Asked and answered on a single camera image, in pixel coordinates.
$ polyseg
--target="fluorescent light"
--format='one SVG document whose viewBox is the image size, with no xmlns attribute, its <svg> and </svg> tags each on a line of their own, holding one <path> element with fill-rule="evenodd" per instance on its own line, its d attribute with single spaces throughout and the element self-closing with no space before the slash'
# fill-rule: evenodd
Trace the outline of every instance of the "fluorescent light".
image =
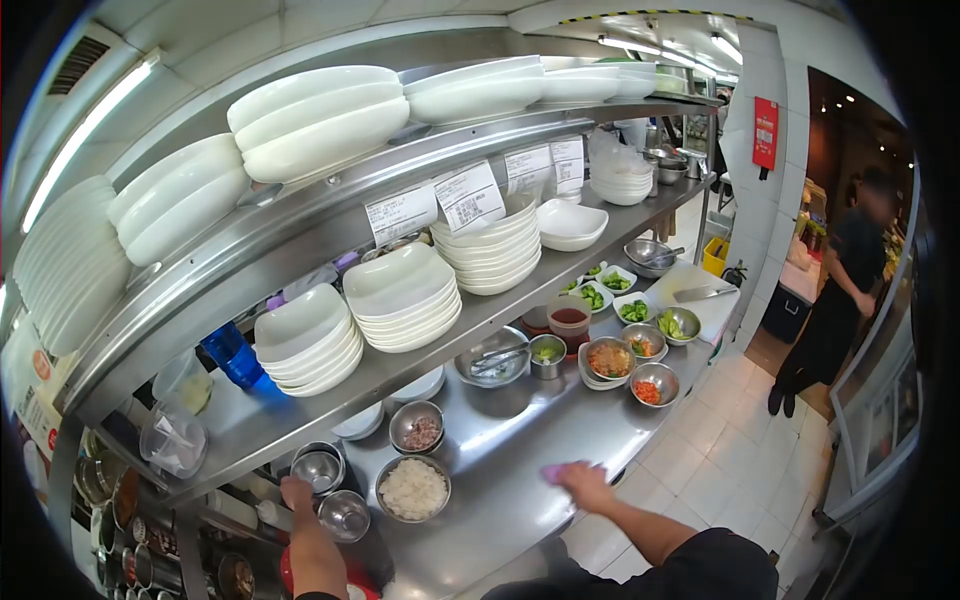
<svg viewBox="0 0 960 600">
<path fill-rule="evenodd" d="M 637 52 L 645 52 L 647 54 L 654 54 L 657 56 L 660 55 L 660 48 L 654 48 L 653 46 L 644 46 L 643 44 L 627 41 L 626 39 L 617 39 L 616 37 L 600 36 L 597 38 L 597 42 L 605 46 L 612 46 L 613 48 L 623 48 L 624 50 L 636 50 Z"/>
<path fill-rule="evenodd" d="M 713 43 L 717 48 L 723 50 L 731 59 L 736 60 L 737 64 L 743 64 L 743 55 L 740 54 L 739 50 L 733 47 L 733 44 L 729 43 L 725 38 L 718 35 L 714 35 L 710 39 L 713 40 Z"/>
<path fill-rule="evenodd" d="M 100 125 L 100 122 L 107 117 L 110 111 L 116 108 L 116 106 L 120 104 L 120 101 L 127 97 L 138 85 L 143 83 L 143 80 L 147 79 L 150 71 L 159 60 L 159 49 L 154 50 L 144 57 L 140 65 L 128 73 L 127 77 L 123 78 L 111 91 L 107 92 L 107 95 L 87 114 L 80 126 L 73 131 L 70 138 L 67 139 L 63 147 L 60 148 L 60 152 L 57 154 L 57 157 L 54 158 L 46 175 L 43 176 L 43 180 L 36 189 L 34 198 L 30 201 L 30 206 L 27 207 L 26 214 L 23 215 L 23 224 L 20 228 L 24 233 L 30 231 L 30 228 L 34 226 L 36 216 L 40 213 L 40 209 L 43 208 L 43 203 L 46 202 L 47 196 L 50 194 L 50 190 L 53 189 L 54 183 L 60 178 L 60 174 L 63 173 L 63 169 L 66 168 L 67 163 L 70 162 L 73 155 L 80 150 L 80 146 L 86 141 L 90 134 L 93 133 L 93 130 Z"/>
</svg>

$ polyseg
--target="kitchen shelf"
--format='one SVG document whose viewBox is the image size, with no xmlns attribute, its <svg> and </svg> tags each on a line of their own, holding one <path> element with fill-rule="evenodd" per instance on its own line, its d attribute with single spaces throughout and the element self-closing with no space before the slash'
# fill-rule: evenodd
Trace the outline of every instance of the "kitchen shelf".
<svg viewBox="0 0 960 600">
<path fill-rule="evenodd" d="M 201 413 L 209 431 L 209 447 L 200 470 L 187 480 L 168 478 L 168 506 L 177 507 L 219 488 L 253 468 L 314 441 L 318 427 L 330 428 L 373 405 L 413 379 L 471 348 L 527 310 L 546 303 L 569 281 L 650 228 L 670 211 L 696 197 L 715 176 L 704 181 L 682 179 L 660 187 L 660 194 L 634 206 L 601 201 L 587 186 L 583 204 L 602 207 L 610 220 L 600 239 L 580 252 L 547 248 L 537 269 L 517 287 L 497 296 L 465 292 L 457 323 L 436 342 L 411 352 L 388 354 L 364 348 L 357 370 L 336 388 L 297 398 L 282 394 L 269 379 L 250 393 L 214 372 L 214 387 Z"/>
</svg>

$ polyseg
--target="printed receipt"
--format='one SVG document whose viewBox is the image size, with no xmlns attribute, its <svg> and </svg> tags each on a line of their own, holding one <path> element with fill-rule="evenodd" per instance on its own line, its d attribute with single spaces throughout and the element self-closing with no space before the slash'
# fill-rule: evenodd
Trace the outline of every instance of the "printed receipt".
<svg viewBox="0 0 960 600">
<path fill-rule="evenodd" d="M 578 136 L 550 142 L 550 155 L 557 170 L 557 193 L 564 194 L 584 186 L 584 142 Z"/>
<path fill-rule="evenodd" d="M 365 208 L 378 248 L 437 220 L 437 201 L 430 183 Z"/>
<path fill-rule="evenodd" d="M 435 178 L 433 188 L 454 237 L 478 231 L 507 215 L 485 158 Z"/>
<path fill-rule="evenodd" d="M 533 189 L 550 177 L 550 148 L 540 146 L 531 150 L 504 155 L 507 166 L 507 193 L 515 194 Z"/>
</svg>

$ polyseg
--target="forearm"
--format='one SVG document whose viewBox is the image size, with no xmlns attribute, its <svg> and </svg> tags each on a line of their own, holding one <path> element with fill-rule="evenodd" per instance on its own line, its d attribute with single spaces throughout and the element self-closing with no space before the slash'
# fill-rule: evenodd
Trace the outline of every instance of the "forearm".
<svg viewBox="0 0 960 600">
<path fill-rule="evenodd" d="M 672 518 L 641 510 L 619 500 L 614 500 L 601 515 L 613 521 L 653 566 L 661 566 L 674 550 L 697 535 L 697 530 Z"/>
</svg>

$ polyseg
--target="white cutting board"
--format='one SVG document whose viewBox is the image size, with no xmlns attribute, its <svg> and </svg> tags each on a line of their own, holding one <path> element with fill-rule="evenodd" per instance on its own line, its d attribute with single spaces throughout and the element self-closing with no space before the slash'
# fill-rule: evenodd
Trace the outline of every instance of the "white cutting board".
<svg viewBox="0 0 960 600">
<path fill-rule="evenodd" d="M 685 260 L 677 260 L 673 269 L 670 269 L 665 276 L 657 279 L 657 282 L 651 285 L 644 294 L 657 307 L 657 310 L 663 310 L 667 306 L 682 306 L 692 310 L 693 314 L 700 319 L 700 335 L 697 337 L 716 345 L 720 334 L 730 319 L 730 315 L 733 313 L 736 301 L 740 299 L 740 290 L 693 302 L 677 302 L 673 299 L 674 292 L 688 290 L 698 285 L 721 288 L 730 284 L 720 277 L 707 273 L 701 267 L 692 265 Z"/>
</svg>

